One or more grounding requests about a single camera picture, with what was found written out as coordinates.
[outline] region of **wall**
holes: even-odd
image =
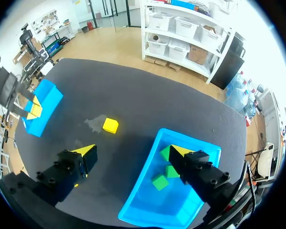
[[[12,59],[20,51],[19,37],[22,34],[20,30],[25,23],[28,23],[28,29],[31,29],[31,23],[37,18],[51,10],[57,10],[57,17],[62,24],[64,20],[69,19],[72,22],[73,31],[77,31],[80,26],[76,18],[72,0],[22,0],[17,3],[8,14],[8,17],[0,25],[0,56],[1,66],[4,66],[9,72],[21,74],[22,65],[14,64]],[[37,40],[42,40],[44,33],[33,36]]]

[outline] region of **cable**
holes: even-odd
[[[259,143],[259,146],[261,149],[263,149],[263,145],[264,145],[264,141],[262,140],[262,138],[259,138],[259,135],[258,135],[258,130],[257,130],[257,125],[256,125],[256,121],[255,121],[255,116],[253,117],[253,120],[254,120],[254,124],[255,124],[255,127],[256,127],[256,133],[257,133],[257,138],[258,138],[258,143]]]
[[[256,198],[255,198],[255,193],[254,193],[253,184],[252,184],[250,165],[248,162],[247,162],[247,174],[248,174],[248,178],[249,178],[250,190],[251,190],[251,195],[252,195],[252,199],[253,199],[252,200],[252,212],[251,212],[251,214],[253,214],[253,212],[255,210],[255,206],[256,206]]]

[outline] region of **black mat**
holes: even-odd
[[[64,95],[41,138],[20,122],[16,143],[32,178],[63,149],[96,144],[98,162],[87,181],[56,207],[106,225],[130,227],[117,215],[128,198],[162,127],[222,148],[219,168],[235,182],[245,158],[244,118],[223,103],[181,83],[105,62],[63,59],[48,73]],[[118,120],[116,134],[92,130],[100,115]],[[202,222],[205,204],[192,226]]]

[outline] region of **cardboard box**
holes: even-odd
[[[161,65],[161,66],[166,66],[167,65],[167,61],[162,60],[162,59],[157,59],[154,63]]]
[[[174,64],[174,63],[170,63],[168,65],[170,68],[174,69],[175,72],[179,72],[179,70],[181,69],[181,66],[180,65],[177,65],[177,64]]]
[[[42,45],[35,38],[31,38],[31,41],[33,45],[35,46],[36,50],[39,51],[40,49],[42,49]],[[24,45],[22,46],[20,52],[17,53],[17,55],[14,57],[13,62],[14,64],[17,64],[18,62],[20,62],[22,66],[24,67],[32,58],[33,58],[32,55],[29,54],[29,52],[26,49],[26,45]]]
[[[156,58],[152,56],[146,56],[144,60],[148,63],[154,63],[156,61]]]
[[[197,64],[203,65],[207,55],[208,51],[191,44],[187,59]]]

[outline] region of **blue plastic bin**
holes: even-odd
[[[41,116],[35,119],[27,120],[22,118],[25,123],[27,132],[31,135],[40,137],[49,118],[57,107],[58,103],[62,99],[62,93],[56,88],[55,84],[48,80],[42,80],[38,87],[35,89],[34,94],[37,96],[41,106]],[[33,102],[28,101],[25,106],[25,111],[30,111]]]
[[[160,151],[176,145],[193,151],[203,150],[218,167],[221,148],[207,142],[162,128],[159,130],[146,163],[118,218],[141,227],[184,229],[193,221],[203,201],[190,185],[179,178],[168,178],[169,185],[158,191],[152,178],[165,174],[165,161]]]
[[[185,2],[185,1],[178,1],[178,0],[172,0],[172,5],[174,5],[174,6],[181,6],[183,8],[187,8],[187,9],[190,9],[190,10],[194,10],[194,7],[195,7],[194,4],[191,4],[191,3],[188,3],[188,2]]]

